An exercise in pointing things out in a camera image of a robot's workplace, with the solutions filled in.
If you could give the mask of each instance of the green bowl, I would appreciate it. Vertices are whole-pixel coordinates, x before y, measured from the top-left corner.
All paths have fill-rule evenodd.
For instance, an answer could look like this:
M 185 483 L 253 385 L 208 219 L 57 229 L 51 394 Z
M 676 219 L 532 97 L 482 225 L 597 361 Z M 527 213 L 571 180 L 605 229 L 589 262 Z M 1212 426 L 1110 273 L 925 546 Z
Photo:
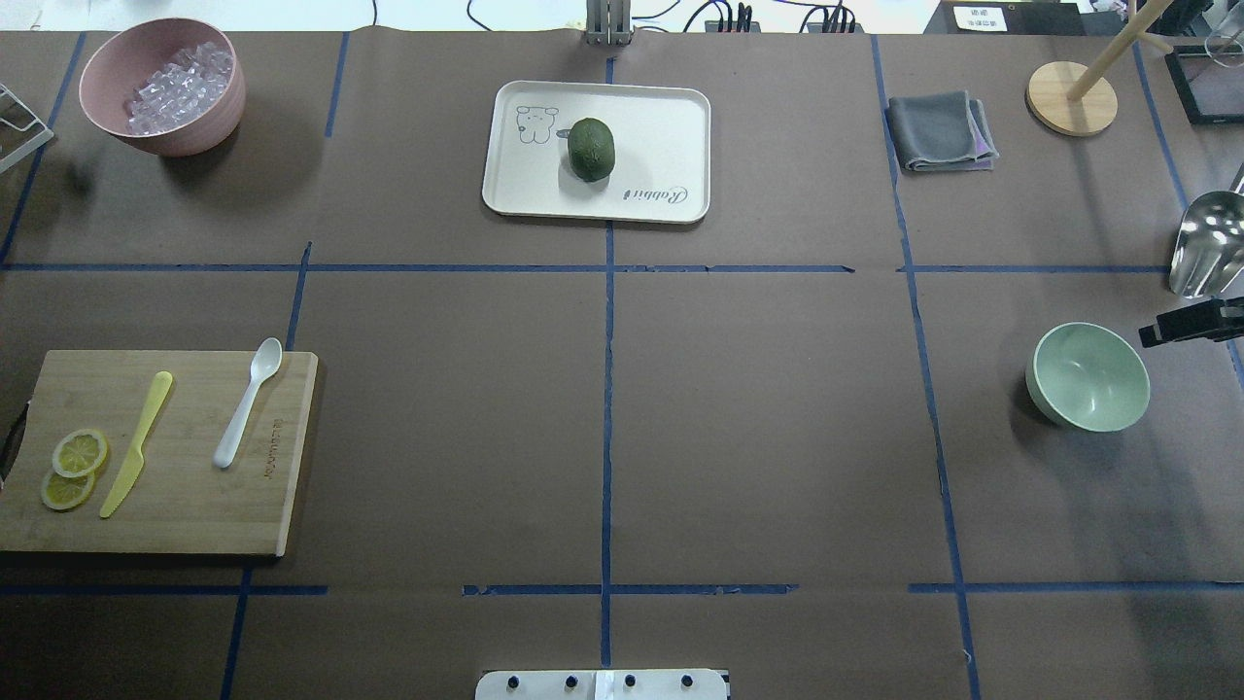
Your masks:
M 1123 430 L 1149 407 L 1149 374 L 1141 357 L 1126 339 L 1095 323 L 1062 323 L 1046 332 L 1025 379 L 1036 408 L 1062 426 Z

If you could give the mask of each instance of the yellow knife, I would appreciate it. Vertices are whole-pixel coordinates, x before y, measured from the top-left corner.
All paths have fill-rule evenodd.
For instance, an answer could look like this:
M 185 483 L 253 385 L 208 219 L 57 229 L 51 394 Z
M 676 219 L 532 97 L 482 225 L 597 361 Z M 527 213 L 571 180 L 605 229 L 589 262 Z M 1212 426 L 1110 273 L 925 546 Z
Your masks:
M 112 482 L 112 490 L 108 491 L 108 497 L 103 500 L 103 507 L 100 509 L 101 518 L 111 517 L 117 511 L 117 506 L 121 506 L 121 502 L 129 495 L 129 490 L 134 487 L 134 482 L 138 481 L 138 475 L 143 474 L 143 464 L 147 461 L 143 458 L 143 443 L 147 441 L 147 434 L 151 431 L 152 424 L 156 423 L 156 415 L 159 414 L 160 407 L 164 405 L 164 398 L 168 397 L 168 390 L 172 388 L 173 375 L 165 372 L 156 373 L 152 387 L 147 390 L 143 413 L 138 417 L 134 438 L 129 441 L 129 450 L 126 451 L 126 461 L 121 464 L 117 480 Z

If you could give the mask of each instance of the pink bowl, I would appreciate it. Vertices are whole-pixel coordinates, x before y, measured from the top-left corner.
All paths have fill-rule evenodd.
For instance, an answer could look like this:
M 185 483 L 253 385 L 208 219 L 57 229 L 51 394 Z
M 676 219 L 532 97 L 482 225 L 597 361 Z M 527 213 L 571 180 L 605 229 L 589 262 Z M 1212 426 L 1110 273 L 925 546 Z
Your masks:
M 164 67 L 180 48 L 194 50 L 207 41 L 224 46 L 234 57 L 233 73 L 224 93 L 199 117 L 151 136 L 129 133 L 126 111 L 134 90 Z M 220 143 L 241 121 L 246 102 L 246 78 L 233 42 L 216 27 L 188 19 L 144 22 L 113 36 L 91 56 L 78 85 L 82 111 L 95 126 L 121 140 L 157 155 L 193 155 Z

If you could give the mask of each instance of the glass cup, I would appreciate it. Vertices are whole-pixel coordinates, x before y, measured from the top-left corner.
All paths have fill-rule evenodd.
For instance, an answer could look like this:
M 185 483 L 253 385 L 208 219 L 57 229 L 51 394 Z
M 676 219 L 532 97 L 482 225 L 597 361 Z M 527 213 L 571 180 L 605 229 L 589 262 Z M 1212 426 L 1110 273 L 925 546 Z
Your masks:
M 1219 66 L 1228 68 L 1244 66 L 1244 42 L 1240 41 L 1240 34 L 1244 34 L 1244 2 L 1232 7 L 1214 31 L 1209 32 L 1205 37 L 1205 53 Z

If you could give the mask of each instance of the folded towel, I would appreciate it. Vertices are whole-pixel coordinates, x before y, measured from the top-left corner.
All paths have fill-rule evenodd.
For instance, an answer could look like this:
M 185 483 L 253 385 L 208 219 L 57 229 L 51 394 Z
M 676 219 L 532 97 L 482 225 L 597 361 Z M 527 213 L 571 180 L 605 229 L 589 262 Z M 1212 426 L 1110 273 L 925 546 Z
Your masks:
M 886 109 L 898 162 L 909 170 L 991 170 L 998 149 L 985 106 L 967 91 L 891 97 Z

